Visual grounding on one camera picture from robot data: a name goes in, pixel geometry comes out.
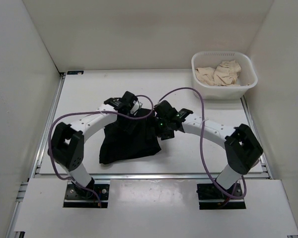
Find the black trousers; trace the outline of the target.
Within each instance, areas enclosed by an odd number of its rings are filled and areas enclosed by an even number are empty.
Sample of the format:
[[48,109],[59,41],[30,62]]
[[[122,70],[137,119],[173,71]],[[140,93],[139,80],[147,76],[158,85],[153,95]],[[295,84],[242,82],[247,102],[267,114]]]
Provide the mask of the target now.
[[142,119],[140,131],[128,135],[121,128],[122,118],[104,128],[105,138],[99,152],[99,163],[108,165],[121,160],[152,156],[161,151],[154,131],[154,113],[149,109],[140,109],[135,117]]

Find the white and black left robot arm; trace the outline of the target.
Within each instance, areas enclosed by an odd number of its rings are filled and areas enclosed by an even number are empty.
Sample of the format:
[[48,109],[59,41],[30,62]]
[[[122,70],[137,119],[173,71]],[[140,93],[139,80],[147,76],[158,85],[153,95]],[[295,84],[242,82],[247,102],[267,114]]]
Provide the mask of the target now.
[[[69,113],[52,122],[48,132],[48,156],[55,175],[61,180],[69,180],[77,188],[82,198],[98,197],[94,190],[95,181],[84,164],[84,145],[98,131],[117,122],[144,120],[139,111],[140,96],[125,92],[120,98],[109,98],[92,112]],[[71,123],[62,120],[78,115],[81,118]]]

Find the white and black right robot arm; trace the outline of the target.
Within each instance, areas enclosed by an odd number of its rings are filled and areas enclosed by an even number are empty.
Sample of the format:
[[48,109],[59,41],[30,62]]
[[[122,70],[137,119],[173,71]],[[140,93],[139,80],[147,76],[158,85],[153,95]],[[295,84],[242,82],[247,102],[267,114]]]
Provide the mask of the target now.
[[227,165],[216,178],[213,192],[218,198],[225,198],[231,186],[248,174],[263,154],[263,148],[251,128],[245,124],[237,127],[225,126],[188,109],[177,111],[166,100],[154,107],[158,130],[165,135],[162,139],[172,138],[174,131],[199,136],[211,141],[225,150]]

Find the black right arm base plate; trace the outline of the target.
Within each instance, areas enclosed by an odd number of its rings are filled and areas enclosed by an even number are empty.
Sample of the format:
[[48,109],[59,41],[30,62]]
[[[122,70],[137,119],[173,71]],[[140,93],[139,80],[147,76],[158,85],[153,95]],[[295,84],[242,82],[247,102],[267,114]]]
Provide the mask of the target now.
[[246,209],[244,199],[232,199],[220,192],[213,183],[198,183],[196,193],[200,210]]

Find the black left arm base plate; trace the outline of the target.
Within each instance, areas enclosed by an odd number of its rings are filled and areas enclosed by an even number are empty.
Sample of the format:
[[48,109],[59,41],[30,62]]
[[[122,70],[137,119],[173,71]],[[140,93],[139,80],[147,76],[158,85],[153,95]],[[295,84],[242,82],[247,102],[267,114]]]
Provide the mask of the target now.
[[68,183],[64,195],[65,208],[107,208],[110,184],[96,183],[93,192],[82,189],[74,183]]

